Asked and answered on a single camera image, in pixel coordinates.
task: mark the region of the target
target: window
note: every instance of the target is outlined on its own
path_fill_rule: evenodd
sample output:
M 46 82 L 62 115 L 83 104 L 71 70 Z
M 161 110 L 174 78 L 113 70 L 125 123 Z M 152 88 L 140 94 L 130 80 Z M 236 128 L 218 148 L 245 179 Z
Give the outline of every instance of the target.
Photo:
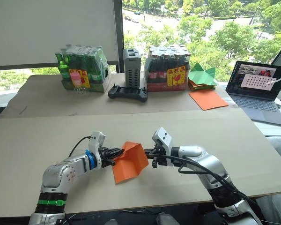
M 227 82 L 237 60 L 270 64 L 281 50 L 281 0 L 122 0 L 124 46 L 185 44 L 191 67 Z
M 110 69 L 116 73 L 115 65 L 110 66 Z M 56 74 L 59 74 L 57 67 L 0 70 L 0 94 L 17 92 L 31 75 Z

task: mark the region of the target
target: laptop keyboard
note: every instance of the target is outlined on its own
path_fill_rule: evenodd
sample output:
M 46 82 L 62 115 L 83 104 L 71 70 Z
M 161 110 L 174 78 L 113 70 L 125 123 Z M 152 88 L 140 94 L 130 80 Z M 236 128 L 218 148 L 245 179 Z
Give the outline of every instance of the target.
M 238 106 L 244 106 L 254 109 L 261 109 L 261 110 L 268 110 L 273 112 L 278 112 L 279 109 L 275 106 L 275 102 L 271 101 L 262 101 L 257 99 L 250 99 L 246 97 L 238 97 L 238 96 L 231 96 L 231 98 L 234 100 L 234 102 Z

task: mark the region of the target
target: orange paper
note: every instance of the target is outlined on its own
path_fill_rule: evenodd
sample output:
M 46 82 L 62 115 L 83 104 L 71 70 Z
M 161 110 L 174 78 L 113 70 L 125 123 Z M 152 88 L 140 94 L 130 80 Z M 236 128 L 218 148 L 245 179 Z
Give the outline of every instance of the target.
M 138 176 L 149 162 L 141 144 L 126 142 L 121 156 L 114 159 L 116 164 L 112 167 L 116 183 Z
M 199 90 L 190 92 L 189 95 L 195 100 L 202 110 L 228 106 L 214 90 Z
M 188 79 L 188 82 L 193 86 L 193 87 L 200 87 L 200 86 L 209 86 L 208 84 L 195 84 L 194 81 Z

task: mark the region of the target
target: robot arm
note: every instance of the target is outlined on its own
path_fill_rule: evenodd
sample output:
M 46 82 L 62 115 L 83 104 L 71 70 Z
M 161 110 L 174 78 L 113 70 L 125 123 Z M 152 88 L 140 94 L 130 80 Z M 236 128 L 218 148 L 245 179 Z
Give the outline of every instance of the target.
M 262 225 L 254 211 L 249 206 L 248 202 L 240 195 L 235 193 L 237 190 L 227 171 L 225 170 L 219 159 L 209 154 L 204 148 L 196 145 L 174 147 L 172 137 L 164 128 L 159 128 L 152 137 L 155 142 L 154 149 L 145 150 L 148 158 L 152 158 L 152 166 L 157 168 L 159 165 L 167 166 L 183 166 L 188 167 L 194 172 L 198 172 L 199 179 L 204 187 L 211 195 L 214 206 L 218 213 L 224 218 L 229 225 Z M 191 160 L 192 164 L 184 164 L 181 160 L 175 158 L 156 157 L 157 155 L 166 155 L 176 158 Z M 221 182 L 213 175 L 206 173 L 208 171 L 215 173 L 221 177 Z
M 121 155 L 124 150 L 102 147 L 104 139 L 103 133 L 93 132 L 89 141 L 89 150 L 84 154 L 66 158 L 45 170 L 37 207 L 31 214 L 29 225 L 61 224 L 65 216 L 67 194 L 75 178 L 91 170 L 115 165 L 112 159 Z

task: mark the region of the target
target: game controller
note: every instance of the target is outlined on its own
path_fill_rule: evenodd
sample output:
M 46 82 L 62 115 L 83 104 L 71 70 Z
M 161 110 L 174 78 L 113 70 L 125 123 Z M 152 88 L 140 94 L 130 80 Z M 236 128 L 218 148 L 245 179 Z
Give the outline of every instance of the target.
M 148 92 L 145 87 L 143 89 L 125 88 L 120 87 L 115 83 L 107 94 L 110 98 L 133 98 L 141 102 L 146 102 L 148 98 Z

